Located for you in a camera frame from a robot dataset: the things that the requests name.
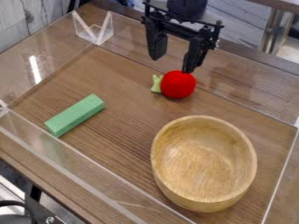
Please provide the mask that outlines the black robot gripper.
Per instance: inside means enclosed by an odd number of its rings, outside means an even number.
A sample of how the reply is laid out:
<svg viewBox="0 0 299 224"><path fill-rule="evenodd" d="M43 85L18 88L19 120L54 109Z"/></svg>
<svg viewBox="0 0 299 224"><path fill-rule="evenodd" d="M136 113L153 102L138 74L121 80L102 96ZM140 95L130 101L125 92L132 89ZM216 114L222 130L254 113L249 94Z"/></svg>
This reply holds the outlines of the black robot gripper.
<svg viewBox="0 0 299 224"><path fill-rule="evenodd" d="M152 60L158 60L166 52L168 37L157 21L172 35L188 39L197 32L217 47L220 20L205 13L208 0L144 0L144 18L153 21L145 23L145 40ZM181 71L190 74L204 61L208 52L208 41L194 37L189 41L188 52L184 54Z"/></svg>

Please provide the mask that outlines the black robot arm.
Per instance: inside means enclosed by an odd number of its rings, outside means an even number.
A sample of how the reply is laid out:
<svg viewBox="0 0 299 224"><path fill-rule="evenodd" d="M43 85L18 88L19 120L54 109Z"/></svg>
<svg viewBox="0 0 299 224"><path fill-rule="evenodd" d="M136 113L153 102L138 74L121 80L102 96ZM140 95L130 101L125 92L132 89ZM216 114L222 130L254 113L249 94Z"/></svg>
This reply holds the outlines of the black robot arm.
<svg viewBox="0 0 299 224"><path fill-rule="evenodd" d="M145 28L146 51L152 60L166 53L168 35L189 42L182 56L181 71L185 74L201 65L209 50L218 47L220 20L202 19L208 0L144 0L141 24Z"/></svg>

